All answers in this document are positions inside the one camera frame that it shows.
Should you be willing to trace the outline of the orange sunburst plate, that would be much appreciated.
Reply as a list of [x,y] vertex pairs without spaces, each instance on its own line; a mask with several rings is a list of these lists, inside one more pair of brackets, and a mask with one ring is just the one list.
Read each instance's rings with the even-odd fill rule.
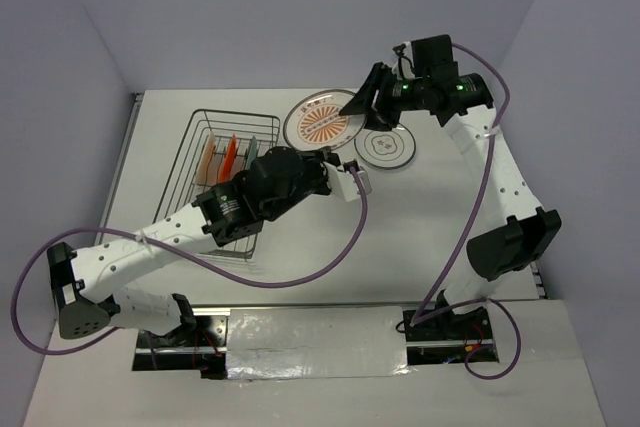
[[284,142],[291,148],[309,151],[338,149],[351,142],[363,129],[363,115],[343,116],[341,109],[354,97],[344,89],[329,89],[301,100],[287,115]]

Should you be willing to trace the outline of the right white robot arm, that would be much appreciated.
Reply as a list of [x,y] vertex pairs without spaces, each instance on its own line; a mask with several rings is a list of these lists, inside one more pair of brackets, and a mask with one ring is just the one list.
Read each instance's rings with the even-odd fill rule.
[[456,338],[503,276],[537,261],[561,228],[557,210],[532,193],[501,131],[507,107],[495,106],[484,78],[462,74],[447,34],[413,40],[407,78],[401,67],[375,63],[340,111],[361,115],[367,130],[389,132],[404,112],[434,116],[464,158],[478,192],[459,240],[424,303],[437,302],[435,327]]

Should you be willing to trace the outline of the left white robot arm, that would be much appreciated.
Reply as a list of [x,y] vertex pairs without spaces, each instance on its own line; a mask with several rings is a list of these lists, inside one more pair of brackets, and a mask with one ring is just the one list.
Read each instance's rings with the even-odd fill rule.
[[110,230],[110,241],[81,249],[54,241],[46,257],[61,337],[77,340],[115,327],[187,344],[196,321],[186,296],[146,293],[135,287],[138,279],[179,259],[197,263],[206,251],[258,234],[312,195],[356,200],[356,176],[328,148],[274,147],[135,233]]

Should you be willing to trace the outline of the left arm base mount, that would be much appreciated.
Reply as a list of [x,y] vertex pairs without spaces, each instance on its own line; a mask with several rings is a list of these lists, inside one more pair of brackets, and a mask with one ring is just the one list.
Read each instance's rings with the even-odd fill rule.
[[183,340],[169,341],[139,332],[133,372],[191,372],[201,379],[227,378],[229,309],[197,308],[196,328]]

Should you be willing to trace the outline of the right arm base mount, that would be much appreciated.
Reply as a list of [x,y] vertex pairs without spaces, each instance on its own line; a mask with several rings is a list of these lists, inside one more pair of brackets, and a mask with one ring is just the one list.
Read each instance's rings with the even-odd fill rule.
[[414,313],[415,310],[404,310],[395,326],[411,347],[462,347],[492,339],[489,316],[481,305],[472,306],[470,312],[461,315],[450,310],[411,327]]

